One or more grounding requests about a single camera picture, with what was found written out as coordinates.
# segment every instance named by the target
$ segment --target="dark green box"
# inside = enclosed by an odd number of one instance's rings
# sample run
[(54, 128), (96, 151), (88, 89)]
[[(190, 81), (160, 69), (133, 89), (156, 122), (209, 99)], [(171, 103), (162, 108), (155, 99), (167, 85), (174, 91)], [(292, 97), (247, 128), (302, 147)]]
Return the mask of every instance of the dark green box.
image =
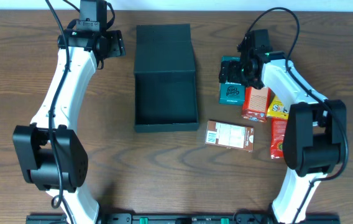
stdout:
[[(222, 56), (225, 60), (239, 61), (239, 57)], [(239, 83), (220, 83), (219, 84), (219, 103), (228, 105), (243, 105), (245, 100), (245, 86)]]
[(137, 26), (135, 130), (198, 129), (190, 25)]

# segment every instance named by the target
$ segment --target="green connector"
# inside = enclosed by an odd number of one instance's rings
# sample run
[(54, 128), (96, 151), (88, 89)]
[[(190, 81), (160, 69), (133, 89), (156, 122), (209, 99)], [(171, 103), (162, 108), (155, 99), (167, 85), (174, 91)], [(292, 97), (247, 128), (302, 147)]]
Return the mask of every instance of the green connector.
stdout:
[(222, 218), (221, 219), (221, 224), (229, 224), (229, 219), (228, 218)]
[(140, 218), (139, 219), (139, 224), (148, 224), (149, 219), (148, 218)]

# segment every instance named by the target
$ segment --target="wooden table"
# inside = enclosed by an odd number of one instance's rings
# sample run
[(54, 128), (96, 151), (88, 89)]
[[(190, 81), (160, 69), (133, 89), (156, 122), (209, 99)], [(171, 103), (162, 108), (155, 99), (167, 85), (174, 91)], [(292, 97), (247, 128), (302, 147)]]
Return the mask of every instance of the wooden table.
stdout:
[[(67, 25), (75, 11), (59, 11)], [(107, 59), (87, 89), (78, 136), (89, 155), (86, 182), (103, 208), (137, 213), (233, 213), (265, 210), (286, 172), (271, 159), (270, 122), (242, 119), (241, 108), (218, 104), (223, 55), (258, 12), (118, 11), (127, 55)], [(309, 212), (337, 212), (353, 223), (353, 13), (298, 12), (301, 34), (293, 61), (302, 76), (330, 99), (347, 106), (350, 159), (341, 178), (322, 183)], [(200, 128), (193, 132), (134, 132), (134, 58), (137, 24), (191, 24), (196, 54)], [(289, 14), (273, 12), (268, 28), (275, 50), (287, 51), (295, 33)], [(24, 223), (30, 213), (57, 213), (50, 197), (24, 182), (12, 144), (15, 125), (28, 125), (47, 92), (57, 62), (58, 27), (49, 11), (0, 11), (0, 223)], [(204, 145), (208, 119), (255, 127), (253, 153)]]

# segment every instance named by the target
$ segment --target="black motor joint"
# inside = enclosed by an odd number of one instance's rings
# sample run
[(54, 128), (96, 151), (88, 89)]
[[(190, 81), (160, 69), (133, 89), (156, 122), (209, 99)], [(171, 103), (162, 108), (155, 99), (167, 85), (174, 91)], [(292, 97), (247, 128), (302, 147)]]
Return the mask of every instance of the black motor joint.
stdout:
[(261, 89), (262, 68), (271, 60), (284, 58), (283, 52), (272, 52), (268, 30), (253, 30), (245, 34), (243, 41), (237, 45), (241, 53), (240, 61), (223, 61), (219, 72), (220, 83), (240, 83)]
[[(44, 149), (48, 143), (47, 128), (17, 125), (12, 135), (15, 151), (27, 183), (35, 184), (39, 190), (59, 188), (58, 169), (53, 150)], [(56, 137), (59, 163), (62, 166), (63, 187), (68, 192), (75, 192), (81, 187), (88, 172), (88, 155), (76, 133), (66, 126), (53, 129)]]
[[(113, 15), (109, 22), (107, 22), (108, 6)], [(73, 19), (64, 30), (69, 47), (83, 47), (86, 51), (93, 51), (97, 65), (102, 62), (101, 68), (104, 59), (125, 55), (121, 31), (108, 31), (114, 19), (115, 14), (110, 3), (103, 0), (81, 0), (80, 18)], [(65, 48), (61, 35), (58, 37), (58, 47)]]

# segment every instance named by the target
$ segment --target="teal snack box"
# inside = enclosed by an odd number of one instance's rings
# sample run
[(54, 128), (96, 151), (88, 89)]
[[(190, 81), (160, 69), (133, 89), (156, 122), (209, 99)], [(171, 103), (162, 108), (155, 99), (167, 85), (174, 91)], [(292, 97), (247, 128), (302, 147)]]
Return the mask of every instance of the teal snack box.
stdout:
[[(237, 60), (239, 57), (222, 56), (225, 60)], [(219, 103), (227, 105), (243, 105), (245, 100), (245, 86), (239, 83), (220, 83), (219, 84)]]

